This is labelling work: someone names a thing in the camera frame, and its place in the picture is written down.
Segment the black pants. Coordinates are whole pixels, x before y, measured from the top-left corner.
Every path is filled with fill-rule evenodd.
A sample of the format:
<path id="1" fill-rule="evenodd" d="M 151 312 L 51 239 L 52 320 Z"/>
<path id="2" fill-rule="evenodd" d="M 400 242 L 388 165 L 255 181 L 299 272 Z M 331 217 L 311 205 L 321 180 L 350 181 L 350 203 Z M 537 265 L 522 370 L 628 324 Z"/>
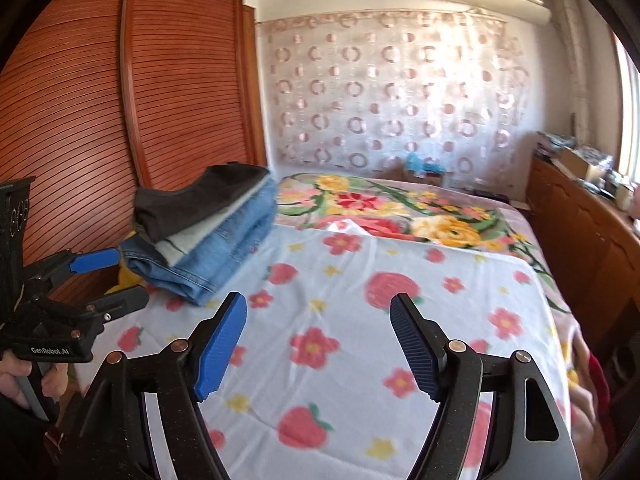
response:
<path id="1" fill-rule="evenodd" d="M 265 167 L 230 162 L 207 167 L 177 191 L 138 188 L 134 225 L 151 243 L 158 243 L 223 211 L 269 176 Z"/>

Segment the yellow plush toy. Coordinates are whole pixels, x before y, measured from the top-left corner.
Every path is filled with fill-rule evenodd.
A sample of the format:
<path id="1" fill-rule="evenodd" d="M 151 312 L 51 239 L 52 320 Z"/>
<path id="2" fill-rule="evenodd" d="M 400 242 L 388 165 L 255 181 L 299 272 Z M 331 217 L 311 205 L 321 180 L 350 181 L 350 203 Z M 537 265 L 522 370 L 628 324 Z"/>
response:
<path id="1" fill-rule="evenodd" d="M 106 293 L 114 294 L 114 292 L 120 292 L 121 290 L 124 290 L 126 288 L 141 285 L 142 283 L 143 278 L 140 275 L 130 271 L 127 268 L 126 264 L 122 263 L 118 268 L 117 284 L 110 289 L 107 289 Z"/>

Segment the folded grey-green garment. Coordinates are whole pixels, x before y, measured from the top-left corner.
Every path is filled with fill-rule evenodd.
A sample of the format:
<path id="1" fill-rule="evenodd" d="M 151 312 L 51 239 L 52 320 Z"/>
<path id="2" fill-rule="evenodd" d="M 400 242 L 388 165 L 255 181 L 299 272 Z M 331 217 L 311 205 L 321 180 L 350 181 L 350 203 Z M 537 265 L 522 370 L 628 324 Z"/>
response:
<path id="1" fill-rule="evenodd" d="M 214 229 L 221 226 L 228 218 L 239 211 L 249 200 L 256 197 L 263 190 L 269 191 L 274 185 L 272 177 L 264 177 L 247 192 L 241 195 L 231 205 L 215 212 L 194 226 L 168 236 L 154 244 L 154 249 L 164 258 L 168 266 L 175 266 L 184 256 L 198 246 Z"/>

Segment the folded blue jeans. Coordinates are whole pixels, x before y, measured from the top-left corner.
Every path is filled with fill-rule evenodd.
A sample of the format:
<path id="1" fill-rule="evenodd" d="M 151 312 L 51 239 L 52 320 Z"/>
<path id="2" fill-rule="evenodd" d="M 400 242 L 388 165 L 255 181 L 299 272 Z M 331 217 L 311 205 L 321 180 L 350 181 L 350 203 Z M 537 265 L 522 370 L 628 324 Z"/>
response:
<path id="1" fill-rule="evenodd" d="M 277 213 L 277 183 L 263 190 L 206 236 L 175 266 L 154 244 L 136 234 L 120 244 L 127 268 L 148 284 L 204 306 L 219 292 L 271 231 Z"/>

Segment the long wooden sideboard cabinet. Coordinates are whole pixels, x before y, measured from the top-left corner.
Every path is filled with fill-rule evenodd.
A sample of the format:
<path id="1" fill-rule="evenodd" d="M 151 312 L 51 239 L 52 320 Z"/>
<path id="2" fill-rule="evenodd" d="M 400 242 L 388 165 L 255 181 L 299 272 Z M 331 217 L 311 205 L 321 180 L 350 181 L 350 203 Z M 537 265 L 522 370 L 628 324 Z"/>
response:
<path id="1" fill-rule="evenodd" d="M 605 360 L 639 331 L 639 239 L 602 198 L 532 159 L 526 188 L 544 258 L 586 343 Z"/>

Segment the wooden louvered wardrobe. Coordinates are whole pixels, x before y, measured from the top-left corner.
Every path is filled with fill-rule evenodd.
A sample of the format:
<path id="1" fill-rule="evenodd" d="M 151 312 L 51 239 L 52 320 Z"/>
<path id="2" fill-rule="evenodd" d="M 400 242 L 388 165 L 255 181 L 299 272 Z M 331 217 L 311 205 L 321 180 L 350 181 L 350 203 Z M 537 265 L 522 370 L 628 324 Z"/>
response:
<path id="1" fill-rule="evenodd" d="M 137 188 L 265 161 L 243 0 L 1 0 L 1 177 L 32 179 L 26 263 L 116 245 Z"/>

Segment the strawberry print bed sheet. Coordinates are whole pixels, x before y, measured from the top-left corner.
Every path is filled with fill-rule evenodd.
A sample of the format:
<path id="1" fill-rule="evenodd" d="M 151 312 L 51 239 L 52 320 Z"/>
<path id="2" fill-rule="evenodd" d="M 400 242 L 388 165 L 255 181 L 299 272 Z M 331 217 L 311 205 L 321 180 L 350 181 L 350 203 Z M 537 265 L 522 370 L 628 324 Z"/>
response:
<path id="1" fill-rule="evenodd" d="M 523 260 L 290 226 L 275 226 L 206 306 L 155 289 L 143 310 L 107 324 L 94 361 L 77 367 L 81 387 L 111 351 L 146 356 L 190 335 L 226 292 L 246 298 L 247 321 L 201 412 L 233 479 L 408 476 L 437 408 L 416 388 L 390 324 L 401 292 L 476 351 L 528 352 L 567 406 L 551 310 Z"/>

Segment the floral blanket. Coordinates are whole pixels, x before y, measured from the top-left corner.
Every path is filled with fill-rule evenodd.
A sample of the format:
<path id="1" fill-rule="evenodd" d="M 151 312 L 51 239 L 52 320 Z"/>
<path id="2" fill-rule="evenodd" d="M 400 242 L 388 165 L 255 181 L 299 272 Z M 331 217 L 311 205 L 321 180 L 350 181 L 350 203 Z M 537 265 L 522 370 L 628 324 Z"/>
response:
<path id="1" fill-rule="evenodd" d="M 597 411 L 608 402 L 602 368 L 563 299 L 533 228 L 515 207 L 434 185 L 294 174 L 279 184 L 278 221 L 325 229 L 350 219 L 369 234 L 435 243 L 524 260 L 537 274 L 566 363 L 570 403 Z"/>

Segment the cardboard box on sideboard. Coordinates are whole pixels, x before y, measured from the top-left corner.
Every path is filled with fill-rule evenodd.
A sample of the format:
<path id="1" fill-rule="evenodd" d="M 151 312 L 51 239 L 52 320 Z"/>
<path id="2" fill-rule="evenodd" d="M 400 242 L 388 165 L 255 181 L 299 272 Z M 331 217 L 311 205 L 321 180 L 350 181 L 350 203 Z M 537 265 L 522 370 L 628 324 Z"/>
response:
<path id="1" fill-rule="evenodd" d="M 574 178 L 596 183 L 610 169 L 608 156 L 600 157 L 597 153 L 584 150 L 563 148 L 555 159 Z"/>

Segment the blue item on box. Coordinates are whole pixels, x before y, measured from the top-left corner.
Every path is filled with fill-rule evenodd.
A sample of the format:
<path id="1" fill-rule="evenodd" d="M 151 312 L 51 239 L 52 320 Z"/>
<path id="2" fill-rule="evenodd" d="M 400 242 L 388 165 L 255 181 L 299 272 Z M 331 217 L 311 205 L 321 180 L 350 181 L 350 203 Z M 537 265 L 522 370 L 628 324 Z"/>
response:
<path id="1" fill-rule="evenodd" d="M 425 160 L 416 153 L 410 153 L 405 160 L 404 176 L 408 182 L 442 185 L 445 174 L 442 164 Z"/>

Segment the circle pattern sheer curtain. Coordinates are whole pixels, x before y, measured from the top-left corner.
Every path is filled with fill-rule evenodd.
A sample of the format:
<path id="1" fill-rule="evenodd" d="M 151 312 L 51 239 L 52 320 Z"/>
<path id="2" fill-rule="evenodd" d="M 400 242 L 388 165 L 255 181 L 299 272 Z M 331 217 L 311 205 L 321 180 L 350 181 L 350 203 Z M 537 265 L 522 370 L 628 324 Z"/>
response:
<path id="1" fill-rule="evenodd" d="M 416 153 L 462 185 L 515 182 L 530 76 L 507 21 L 386 10 L 256 32 L 276 164 L 382 176 Z"/>

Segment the window with wooden frame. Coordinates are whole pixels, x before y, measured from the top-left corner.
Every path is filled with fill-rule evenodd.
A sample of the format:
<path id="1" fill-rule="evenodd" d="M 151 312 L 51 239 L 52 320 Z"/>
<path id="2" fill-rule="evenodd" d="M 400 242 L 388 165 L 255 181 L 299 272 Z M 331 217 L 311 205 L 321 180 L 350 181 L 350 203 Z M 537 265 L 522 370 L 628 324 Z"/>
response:
<path id="1" fill-rule="evenodd" d="M 613 34 L 620 72 L 620 156 L 618 171 L 629 183 L 639 183 L 639 71 L 620 38 Z"/>

